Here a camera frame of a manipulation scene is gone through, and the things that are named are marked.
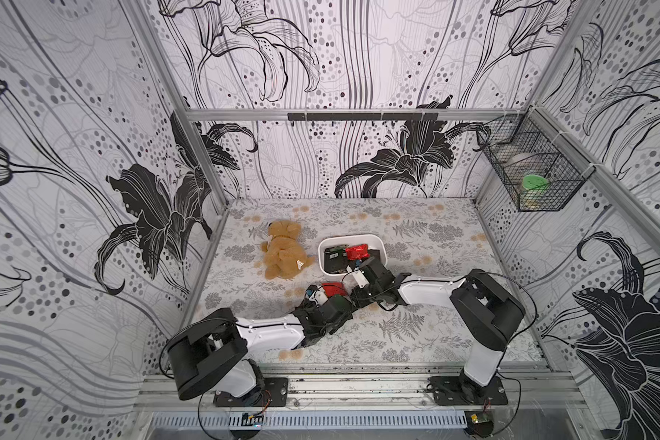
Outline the red foil tea bag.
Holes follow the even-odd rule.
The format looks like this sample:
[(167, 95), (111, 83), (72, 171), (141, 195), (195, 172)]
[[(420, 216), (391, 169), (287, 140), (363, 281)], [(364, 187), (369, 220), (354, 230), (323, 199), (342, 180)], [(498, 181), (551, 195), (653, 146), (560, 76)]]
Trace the red foil tea bag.
[(325, 282), (322, 284), (322, 289), (327, 298), (342, 295), (347, 296), (347, 290), (341, 282)]
[(348, 261), (365, 260), (370, 257), (368, 244), (360, 244), (345, 248), (345, 255)]

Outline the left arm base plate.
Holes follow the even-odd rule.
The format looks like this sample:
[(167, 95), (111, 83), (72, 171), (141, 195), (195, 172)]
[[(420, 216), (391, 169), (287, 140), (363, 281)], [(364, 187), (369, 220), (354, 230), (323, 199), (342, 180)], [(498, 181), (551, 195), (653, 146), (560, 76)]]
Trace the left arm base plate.
[(286, 377), (265, 378), (243, 397), (234, 397), (228, 392), (216, 392), (214, 406), (219, 408), (281, 408), (287, 403), (289, 380)]

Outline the green lid cup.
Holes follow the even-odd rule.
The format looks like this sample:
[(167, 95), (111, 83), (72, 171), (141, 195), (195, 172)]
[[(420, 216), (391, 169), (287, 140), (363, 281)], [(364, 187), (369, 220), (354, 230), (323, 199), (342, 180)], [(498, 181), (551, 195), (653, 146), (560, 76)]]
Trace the green lid cup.
[(522, 178), (521, 202), (528, 209), (538, 209), (541, 198), (547, 193), (550, 182), (543, 176), (527, 174)]

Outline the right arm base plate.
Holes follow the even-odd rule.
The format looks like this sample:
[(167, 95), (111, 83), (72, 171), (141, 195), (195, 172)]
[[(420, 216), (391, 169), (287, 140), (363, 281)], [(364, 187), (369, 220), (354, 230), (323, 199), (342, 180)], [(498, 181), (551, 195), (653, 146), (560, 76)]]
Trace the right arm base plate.
[(509, 403), (502, 380), (498, 377), (493, 377), (488, 385), (480, 386), (463, 375), (436, 376), (428, 380), (426, 391), (439, 406), (490, 407)]

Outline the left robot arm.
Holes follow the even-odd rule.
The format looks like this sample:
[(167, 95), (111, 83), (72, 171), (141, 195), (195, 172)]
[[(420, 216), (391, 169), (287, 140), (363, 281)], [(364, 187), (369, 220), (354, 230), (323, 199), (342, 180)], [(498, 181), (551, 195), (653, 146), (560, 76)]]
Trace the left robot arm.
[(313, 346), (335, 334), (355, 311), (345, 295), (322, 304), (305, 298), (289, 315), (273, 319), (245, 319), (219, 309), (171, 337), (164, 348), (179, 399), (220, 391), (255, 401), (264, 379), (254, 355)]

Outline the brown teddy bear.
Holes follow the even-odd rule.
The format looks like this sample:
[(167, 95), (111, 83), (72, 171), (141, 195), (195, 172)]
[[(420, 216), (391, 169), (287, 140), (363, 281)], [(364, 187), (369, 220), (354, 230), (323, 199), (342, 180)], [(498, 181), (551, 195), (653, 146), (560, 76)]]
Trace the brown teddy bear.
[(291, 220), (269, 224), (269, 239), (261, 244), (266, 280), (291, 280), (315, 263), (315, 258), (297, 241), (302, 230), (300, 224)]

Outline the black tea bag pile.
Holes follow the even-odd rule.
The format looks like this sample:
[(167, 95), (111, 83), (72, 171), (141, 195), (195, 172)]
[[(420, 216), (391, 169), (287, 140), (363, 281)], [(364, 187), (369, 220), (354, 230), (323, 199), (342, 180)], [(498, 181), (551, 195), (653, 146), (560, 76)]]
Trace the black tea bag pile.
[(323, 269), (328, 274), (344, 274), (347, 272), (348, 257), (346, 245), (328, 247), (324, 250)]

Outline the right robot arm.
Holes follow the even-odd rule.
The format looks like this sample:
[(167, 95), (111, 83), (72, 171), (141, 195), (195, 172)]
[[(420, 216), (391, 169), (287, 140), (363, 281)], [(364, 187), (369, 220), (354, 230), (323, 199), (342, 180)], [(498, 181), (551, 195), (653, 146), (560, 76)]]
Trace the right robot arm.
[(522, 303), (496, 281), (499, 275), (483, 269), (456, 280), (408, 272), (395, 275), (371, 257), (348, 276), (356, 283), (350, 297), (359, 308), (368, 304), (453, 308), (473, 338), (461, 381), (477, 389), (491, 385), (525, 317)]

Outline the white plastic storage box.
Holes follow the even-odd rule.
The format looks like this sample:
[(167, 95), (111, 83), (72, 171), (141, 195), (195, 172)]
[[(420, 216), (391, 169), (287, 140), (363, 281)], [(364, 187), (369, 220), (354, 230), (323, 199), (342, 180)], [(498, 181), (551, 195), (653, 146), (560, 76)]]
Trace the white plastic storage box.
[(330, 279), (338, 280), (341, 275), (346, 273), (345, 269), (339, 267), (339, 263), (330, 263), (330, 258), (326, 258), (328, 249), (338, 247), (353, 247), (366, 244), (373, 256), (379, 257), (382, 264), (388, 261), (386, 247), (382, 239), (374, 234), (359, 234), (349, 236), (332, 236), (323, 239), (317, 248), (318, 264), (321, 272)]

